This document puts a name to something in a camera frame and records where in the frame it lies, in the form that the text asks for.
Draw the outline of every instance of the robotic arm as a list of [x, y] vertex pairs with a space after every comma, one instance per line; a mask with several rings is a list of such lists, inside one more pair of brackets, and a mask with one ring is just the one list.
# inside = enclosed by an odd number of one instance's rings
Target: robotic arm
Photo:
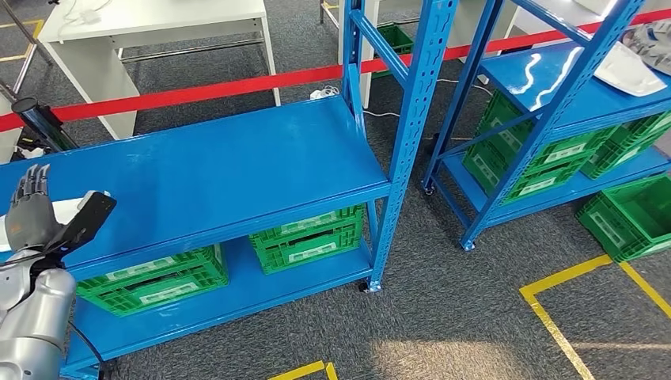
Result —
[[31, 166], [5, 229], [14, 255], [0, 263], [0, 380], [57, 380], [76, 282], [63, 258], [93, 240], [116, 201], [89, 192], [63, 226], [47, 194], [49, 165]]

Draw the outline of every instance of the crate label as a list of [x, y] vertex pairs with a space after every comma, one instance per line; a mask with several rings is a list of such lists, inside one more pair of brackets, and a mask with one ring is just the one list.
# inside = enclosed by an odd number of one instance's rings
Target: crate label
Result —
[[491, 169], [489, 169], [489, 166], [487, 166], [487, 163], [485, 163], [479, 154], [476, 154], [473, 157], [473, 161], [476, 163], [478, 169], [480, 169], [480, 172], [484, 174], [484, 176], [491, 184], [496, 186], [496, 184], [499, 183], [499, 178], [494, 174], [494, 172], [491, 171]]
[[657, 125], [655, 125], [654, 128], [652, 128], [649, 133], [652, 133], [652, 132], [656, 131], [657, 129], [666, 127], [666, 125], [669, 124], [669, 123], [671, 123], [671, 113], [668, 114], [664, 119], [659, 120], [657, 122]]
[[508, 144], [508, 146], [510, 146], [510, 148], [516, 152], [522, 147], [520, 140], [518, 140], [512, 133], [510, 133], [510, 131], [501, 131], [499, 132], [499, 136], [501, 136]]
[[186, 283], [178, 287], [173, 287], [170, 289], [165, 289], [164, 291], [159, 291], [158, 293], [142, 296], [140, 297], [140, 302], [142, 302], [143, 305], [151, 305], [152, 303], [175, 298], [178, 295], [185, 295], [187, 293], [191, 293], [192, 291], [197, 291], [198, 289], [199, 289], [198, 285], [196, 285], [195, 283]]
[[547, 186], [552, 186], [555, 183], [556, 178], [550, 178], [549, 180], [544, 180], [542, 182], [539, 182], [537, 184], [531, 184], [525, 188], [522, 189], [520, 192], [520, 195], [523, 196], [524, 194], [529, 194], [530, 192], [535, 192], [536, 190], [541, 190], [542, 188], [546, 188]]
[[639, 152], [639, 150], [641, 150], [641, 147], [640, 147], [640, 146], [637, 146], [636, 149], [632, 149], [629, 153], [625, 154], [625, 155], [622, 156], [619, 160], [617, 160], [617, 162], [615, 163], [615, 165], [619, 165], [619, 164], [621, 164], [622, 162], [625, 162], [626, 160], [628, 160], [629, 158], [634, 157], [634, 156]]
[[304, 230], [309, 227], [319, 226], [321, 224], [330, 223], [338, 218], [335, 211], [327, 212], [323, 215], [318, 215], [312, 218], [299, 220], [295, 223], [285, 224], [281, 228], [281, 234], [289, 234], [291, 232]]
[[589, 217], [597, 224], [599, 228], [608, 236], [608, 238], [612, 241], [613, 244], [617, 246], [617, 248], [621, 248], [626, 241], [617, 233], [615, 230], [606, 222], [606, 219], [604, 219], [601, 214], [597, 212], [593, 212], [589, 214]]
[[289, 255], [289, 262], [290, 263], [295, 263], [297, 261], [309, 259], [310, 257], [320, 255], [322, 253], [327, 253], [336, 250], [338, 247], [336, 246], [335, 243], [328, 243], [324, 244], [321, 247], [316, 247], [312, 249], [308, 249], [303, 252], [299, 253], [294, 253]]
[[557, 152], [554, 152], [548, 156], [548, 158], [545, 158], [545, 164], [548, 164], [553, 161], [560, 160], [562, 158], [570, 157], [574, 154], [582, 153], [585, 150], [585, 146], [587, 146], [587, 142], [584, 142], [580, 145], [572, 146], [568, 149], [560, 150]]
[[116, 281], [118, 279], [125, 279], [127, 277], [153, 271], [154, 269], [167, 267], [172, 264], [175, 264], [175, 260], [172, 257], [164, 257], [160, 260], [154, 260], [149, 263], [135, 265], [134, 267], [129, 267], [117, 272], [108, 273], [105, 276], [107, 276], [107, 278], [110, 279], [111, 281]]

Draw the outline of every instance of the yellow floor tape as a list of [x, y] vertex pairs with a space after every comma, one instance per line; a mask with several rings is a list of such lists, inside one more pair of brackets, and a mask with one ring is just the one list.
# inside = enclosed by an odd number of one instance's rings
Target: yellow floor tape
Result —
[[[44, 20], [33, 20], [33, 21], [26, 21], [23, 23], [23, 25], [35, 25], [35, 30], [32, 31], [32, 38], [37, 38], [37, 36], [40, 34], [40, 31], [42, 30], [42, 26], [44, 25]], [[2, 28], [10, 28], [10, 27], [17, 27], [16, 24], [4, 24], [0, 25], [0, 29]], [[0, 62], [9, 62], [9, 61], [15, 61], [17, 59], [26, 59], [28, 58], [28, 53], [30, 52], [30, 44], [28, 44], [28, 47], [25, 49], [25, 53], [22, 55], [11, 55], [9, 57], [0, 57]]]
[[295, 380], [297, 378], [302, 378], [309, 374], [314, 374], [315, 372], [326, 370], [326, 376], [328, 380], [338, 380], [338, 375], [336, 374], [336, 369], [333, 367], [333, 363], [324, 364], [323, 360], [320, 360], [315, 363], [310, 363], [306, 366], [296, 368], [295, 370], [290, 370], [284, 374], [278, 374], [269, 380]]
[[[599, 257], [588, 260], [584, 263], [575, 265], [568, 269], [564, 269], [561, 272], [557, 272], [554, 275], [549, 275], [544, 279], [540, 279], [535, 283], [523, 286], [520, 288], [520, 293], [526, 302], [531, 306], [531, 309], [538, 316], [543, 325], [548, 330], [552, 338], [557, 342], [559, 347], [562, 349], [564, 354], [573, 364], [575, 370], [582, 376], [584, 380], [594, 380], [594, 376], [589, 371], [587, 366], [583, 363], [578, 353], [573, 349], [571, 344], [568, 342], [566, 337], [559, 331], [559, 327], [555, 322], [550, 318], [550, 315], [543, 308], [543, 306], [538, 302], [536, 295], [542, 291], [546, 291], [551, 287], [557, 286], [561, 283], [565, 283], [569, 279], [574, 279], [578, 276], [582, 276], [588, 272], [593, 271], [596, 268], [602, 267], [604, 265], [611, 264], [612, 260], [608, 255], [601, 255]], [[636, 284], [641, 287], [641, 289], [653, 300], [657, 306], [659, 306], [667, 317], [671, 319], [671, 306], [659, 295], [659, 293], [653, 289], [653, 287], [628, 263], [620, 263], [620, 267], [634, 280]]]

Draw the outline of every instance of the shelf unit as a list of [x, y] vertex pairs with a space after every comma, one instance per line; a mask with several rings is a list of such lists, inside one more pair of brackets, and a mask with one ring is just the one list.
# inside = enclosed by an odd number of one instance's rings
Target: shelf unit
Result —
[[[436, 149], [423, 178], [423, 187], [427, 194], [437, 189], [464, 225], [466, 231], [460, 243], [466, 250], [475, 247], [476, 237], [488, 227], [671, 168], [669, 158], [652, 147], [597, 180], [590, 180], [581, 173], [576, 173], [566, 184], [512, 203], [501, 204], [526, 166], [548, 143], [671, 109], [669, 76], [657, 72], [669, 87], [647, 97], [627, 95], [593, 76], [595, 69], [620, 38], [644, 0], [618, 1], [593, 36], [569, 25], [561, 15], [549, 12], [533, 0], [513, 1], [573, 41], [484, 58], [483, 52], [504, 3], [503, 0], [487, 0]], [[468, 91], [478, 74], [489, 77], [493, 85], [523, 111], [523, 115], [469, 142], [447, 149], [446, 143], [454, 131]], [[535, 123], [531, 135], [496, 189], [490, 196], [485, 195], [461, 163], [464, 152], [469, 146], [525, 120]], [[470, 206], [475, 209], [476, 216], [473, 220], [461, 209], [456, 198], [440, 179], [443, 171], [457, 183]]]
[[[363, 16], [362, 0], [344, 6], [348, 59], [339, 96], [0, 166], [0, 199], [10, 199], [29, 165], [47, 163], [53, 200], [90, 189], [117, 199], [95, 240], [65, 258], [76, 279], [226, 241], [230, 284], [222, 289], [123, 318], [78, 298], [75, 325], [104, 359], [352, 281], [364, 280], [367, 292], [381, 289], [456, 0], [423, 0], [410, 66]], [[363, 37], [404, 91], [387, 173], [366, 141], [358, 91]], [[367, 203], [372, 248], [363, 242], [347, 253], [263, 274], [246, 235], [358, 203]], [[61, 375], [97, 378], [93, 353], [75, 336]]]

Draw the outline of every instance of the shelf board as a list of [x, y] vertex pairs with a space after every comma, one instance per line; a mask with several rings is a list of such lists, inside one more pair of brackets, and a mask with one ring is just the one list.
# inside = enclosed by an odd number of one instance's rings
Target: shelf board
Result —
[[[483, 59], [481, 70], [520, 110], [532, 111], [549, 103], [557, 82], [563, 78], [563, 66], [575, 43], [556, 44]], [[579, 57], [576, 54], [573, 63]], [[646, 97], [628, 95], [596, 77], [592, 77], [568, 106], [557, 128], [612, 116], [615, 125], [671, 108], [671, 76], [654, 72], [666, 89]], [[646, 114], [642, 110], [650, 108]]]
[[[363, 241], [358, 249], [272, 275], [263, 274], [246, 237], [226, 242], [224, 252], [230, 280], [226, 287], [123, 318], [78, 298], [74, 324], [104, 359], [114, 358], [350, 283], [372, 272], [370, 252]], [[86, 344], [73, 337], [64, 370], [95, 363]]]
[[[442, 163], [471, 205], [480, 212], [485, 202], [487, 202], [487, 195], [461, 163], [463, 158], [464, 154], [448, 156], [443, 159]], [[651, 147], [596, 180], [589, 179], [578, 172], [566, 184], [557, 188], [551, 188], [534, 196], [496, 207], [491, 212], [490, 222], [487, 223], [487, 226], [494, 226], [507, 220], [529, 215], [599, 192], [605, 188], [661, 173], [667, 169], [671, 169], [669, 158], [656, 148]]]
[[96, 238], [65, 258], [77, 279], [374, 200], [390, 189], [342, 97], [0, 165], [0, 200], [7, 200], [1, 205], [9, 205], [33, 163], [51, 164], [53, 200], [94, 189], [118, 201]]

